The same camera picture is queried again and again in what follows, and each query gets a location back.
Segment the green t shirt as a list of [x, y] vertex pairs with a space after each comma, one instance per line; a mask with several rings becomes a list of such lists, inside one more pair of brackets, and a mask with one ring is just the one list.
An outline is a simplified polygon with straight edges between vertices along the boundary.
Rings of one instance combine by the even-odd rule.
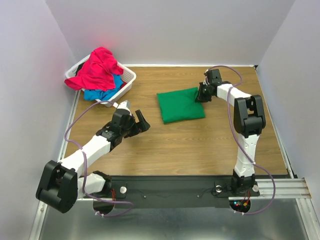
[[195, 102], [198, 88], [157, 93], [157, 99], [164, 124], [205, 118], [201, 103]]

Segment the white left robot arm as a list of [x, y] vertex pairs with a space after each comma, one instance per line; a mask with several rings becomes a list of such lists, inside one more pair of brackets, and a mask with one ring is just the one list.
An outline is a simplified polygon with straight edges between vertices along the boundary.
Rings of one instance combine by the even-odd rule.
[[99, 129], [84, 146], [58, 161], [50, 160], [43, 169], [35, 197], [61, 213], [68, 212], [76, 200], [89, 197], [115, 207], [116, 194], [126, 194], [127, 187], [112, 185], [111, 176], [88, 168], [115, 149], [123, 139], [149, 130], [150, 124], [140, 110], [130, 111], [129, 102], [115, 106], [111, 121]]

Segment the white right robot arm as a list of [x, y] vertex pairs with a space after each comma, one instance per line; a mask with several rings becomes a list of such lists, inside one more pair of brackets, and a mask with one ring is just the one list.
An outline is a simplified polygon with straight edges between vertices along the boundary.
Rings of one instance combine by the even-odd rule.
[[260, 95], [251, 95], [223, 81], [220, 71], [214, 67], [204, 73], [205, 80], [199, 84], [195, 98], [197, 103], [207, 103], [212, 97], [227, 102], [228, 120], [233, 137], [238, 145], [236, 164], [233, 169], [230, 189], [242, 195], [255, 185], [256, 147], [266, 126], [264, 104]]

